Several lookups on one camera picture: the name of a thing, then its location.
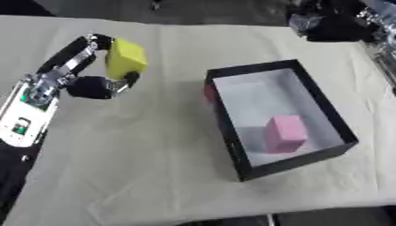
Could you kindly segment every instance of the pink cube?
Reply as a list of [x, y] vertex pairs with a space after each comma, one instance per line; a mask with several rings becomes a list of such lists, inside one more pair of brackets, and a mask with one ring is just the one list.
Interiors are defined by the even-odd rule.
[[299, 116], [274, 116], [265, 127], [267, 153], [295, 152], [308, 138]]

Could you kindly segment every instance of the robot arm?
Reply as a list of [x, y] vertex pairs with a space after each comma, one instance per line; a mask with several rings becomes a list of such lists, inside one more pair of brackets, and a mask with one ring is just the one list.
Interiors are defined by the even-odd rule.
[[110, 51], [113, 42], [101, 34], [80, 37], [44, 63], [37, 73], [20, 80], [0, 109], [0, 139], [12, 147], [38, 143], [57, 110], [64, 88], [76, 97], [110, 99], [131, 87], [139, 78], [138, 72], [129, 72], [116, 81], [78, 77], [95, 61], [96, 51]]
[[25, 184], [26, 174], [34, 165], [62, 89], [75, 97], [110, 99], [139, 78], [138, 72], [127, 72], [118, 80], [78, 76], [95, 61], [96, 51], [111, 53], [114, 41], [101, 34], [80, 37], [12, 89], [0, 109], [0, 223], [11, 210]]

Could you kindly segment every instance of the cube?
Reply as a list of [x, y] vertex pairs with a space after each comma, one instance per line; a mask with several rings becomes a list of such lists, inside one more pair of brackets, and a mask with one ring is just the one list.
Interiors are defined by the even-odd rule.
[[266, 152], [269, 154], [295, 152], [308, 138], [299, 116], [274, 116], [264, 130]]
[[212, 85], [205, 85], [203, 94], [209, 102], [213, 103], [213, 101], [215, 101], [215, 90]]
[[128, 72], [141, 73], [147, 65], [144, 49], [127, 40], [116, 38], [106, 58], [107, 76], [122, 79]]

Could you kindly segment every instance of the yellow cube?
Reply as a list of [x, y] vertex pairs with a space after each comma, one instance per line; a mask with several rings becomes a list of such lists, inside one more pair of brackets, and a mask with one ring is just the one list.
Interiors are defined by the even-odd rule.
[[147, 65], [143, 47], [116, 38], [106, 59], [107, 76], [122, 79], [128, 72], [141, 73]]

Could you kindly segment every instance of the beige tablecloth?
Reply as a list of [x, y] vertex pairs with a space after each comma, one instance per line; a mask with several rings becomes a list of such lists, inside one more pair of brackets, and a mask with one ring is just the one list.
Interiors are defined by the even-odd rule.
[[[356, 43], [309, 43], [286, 27], [156, 26], [0, 17], [0, 91], [77, 36], [142, 45], [149, 67], [110, 101], [64, 94], [5, 225], [166, 225], [396, 202], [396, 99]], [[239, 183], [202, 96], [211, 68], [298, 59], [360, 139], [347, 154]], [[103, 59], [81, 75], [104, 75]]]

